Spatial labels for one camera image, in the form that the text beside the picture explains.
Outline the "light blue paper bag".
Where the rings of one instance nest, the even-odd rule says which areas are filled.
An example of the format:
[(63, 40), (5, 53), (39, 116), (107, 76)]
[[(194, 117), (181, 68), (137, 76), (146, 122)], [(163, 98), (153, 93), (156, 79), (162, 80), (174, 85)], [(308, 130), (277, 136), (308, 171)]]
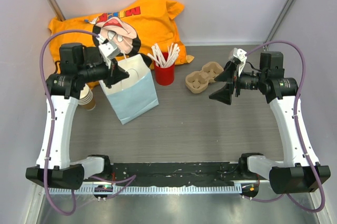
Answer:
[(141, 55), (118, 62), (130, 76), (109, 89), (99, 81), (103, 93), (122, 124), (126, 124), (158, 105), (151, 70)]

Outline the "pulp cup carrier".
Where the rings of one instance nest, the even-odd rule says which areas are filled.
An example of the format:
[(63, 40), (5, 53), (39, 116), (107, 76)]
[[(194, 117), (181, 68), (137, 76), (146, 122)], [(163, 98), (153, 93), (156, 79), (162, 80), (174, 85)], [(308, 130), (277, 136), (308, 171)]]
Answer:
[(208, 62), (200, 71), (194, 71), (186, 76), (185, 85), (194, 94), (205, 91), (209, 84), (215, 83), (215, 78), (224, 71), (217, 62)]

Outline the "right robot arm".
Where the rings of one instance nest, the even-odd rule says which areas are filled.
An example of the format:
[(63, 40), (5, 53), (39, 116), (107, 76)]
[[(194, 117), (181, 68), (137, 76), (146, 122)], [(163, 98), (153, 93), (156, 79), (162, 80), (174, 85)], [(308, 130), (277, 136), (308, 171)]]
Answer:
[(255, 175), (268, 179), (277, 194), (311, 193), (318, 189), (313, 174), (316, 170), (321, 182), (331, 175), (327, 165), (320, 165), (314, 153), (301, 114), (301, 101), (296, 100), (298, 84), (294, 78), (284, 77), (283, 54), (262, 52), (260, 68), (245, 73), (246, 52), (234, 48), (224, 71), (215, 78), (225, 86), (212, 93), (209, 98), (224, 104), (232, 103), (232, 96), (241, 90), (258, 90), (266, 98), (280, 132), (283, 161), (272, 161), (260, 153), (241, 155), (238, 173), (243, 179)]

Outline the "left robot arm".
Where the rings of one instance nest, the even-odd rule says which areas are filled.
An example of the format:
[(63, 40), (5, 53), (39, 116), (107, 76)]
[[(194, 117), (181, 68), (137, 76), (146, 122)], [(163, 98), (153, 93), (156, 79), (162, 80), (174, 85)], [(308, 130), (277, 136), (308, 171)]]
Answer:
[(77, 190), (83, 181), (95, 175), (107, 181), (112, 175), (106, 155), (90, 155), (70, 162), (70, 136), (80, 92), (85, 84), (103, 81), (107, 87), (129, 77), (115, 57), (120, 49), (114, 42), (98, 47), (81, 43), (61, 45), (59, 73), (45, 80), (50, 95), (47, 99), (47, 120), (43, 145), (36, 165), (26, 170), (26, 178), (39, 186)]

